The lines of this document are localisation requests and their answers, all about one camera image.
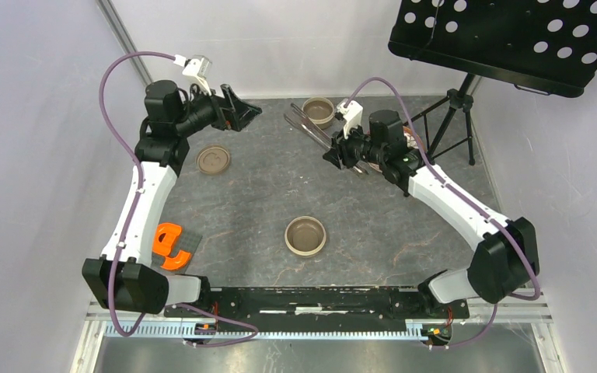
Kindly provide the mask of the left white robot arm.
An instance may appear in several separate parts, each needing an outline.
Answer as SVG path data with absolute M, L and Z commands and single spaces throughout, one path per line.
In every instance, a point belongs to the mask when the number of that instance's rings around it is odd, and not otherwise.
M 82 276 L 103 309 L 158 314 L 173 287 L 186 288 L 183 306 L 207 315 L 213 296 L 196 277 L 171 281 L 152 268 L 152 247 L 162 209 L 190 151 L 188 138 L 206 127 L 242 131 L 262 109 L 240 99 L 229 85 L 222 94 L 181 89 L 160 80 L 145 89 L 146 117 L 134 147 L 132 181 L 114 233 L 98 258 L 88 258 Z

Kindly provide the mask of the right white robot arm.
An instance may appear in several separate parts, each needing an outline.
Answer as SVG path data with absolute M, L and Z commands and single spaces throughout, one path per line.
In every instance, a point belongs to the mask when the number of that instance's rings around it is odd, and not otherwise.
M 424 315 L 437 317 L 450 302 L 464 298 L 497 304 L 535 282 L 539 259 L 530 221 L 511 220 L 486 207 L 424 159 L 418 148 L 408 145 L 396 111 L 372 113 L 368 131 L 360 126 L 361 115 L 355 102 L 336 110 L 344 127 L 333 134 L 324 159 L 339 169 L 360 162 L 376 166 L 405 196 L 420 200 L 447 221 L 473 250 L 468 267 L 442 271 L 421 284 L 417 304 Z

